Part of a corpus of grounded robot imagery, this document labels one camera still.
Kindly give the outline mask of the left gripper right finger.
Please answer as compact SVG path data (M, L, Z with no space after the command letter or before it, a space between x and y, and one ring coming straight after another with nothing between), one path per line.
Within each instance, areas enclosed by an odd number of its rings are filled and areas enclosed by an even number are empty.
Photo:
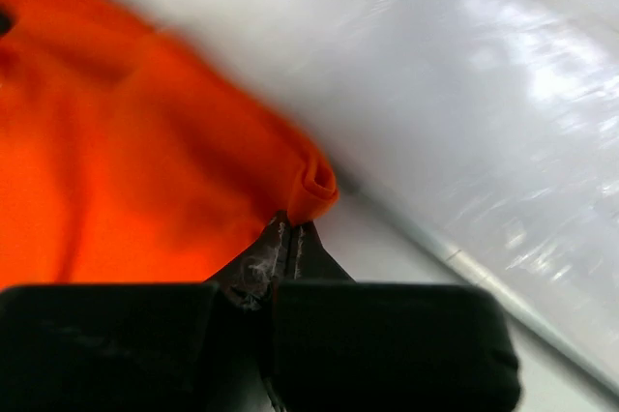
M288 411L512 411L522 387L504 311L466 284L355 281L312 223L293 227L266 371Z

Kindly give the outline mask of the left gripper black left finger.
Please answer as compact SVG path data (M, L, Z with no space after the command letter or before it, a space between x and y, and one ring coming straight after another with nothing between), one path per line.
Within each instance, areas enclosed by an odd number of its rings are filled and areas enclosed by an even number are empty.
M259 369L291 227L202 282L23 284L1 293L5 411L280 411Z

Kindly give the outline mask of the orange t-shirt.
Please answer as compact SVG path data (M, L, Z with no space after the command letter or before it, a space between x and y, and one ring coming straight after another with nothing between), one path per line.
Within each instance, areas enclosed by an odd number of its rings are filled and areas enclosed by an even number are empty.
M1 283L206 280L338 199L302 132L112 0L1 0Z

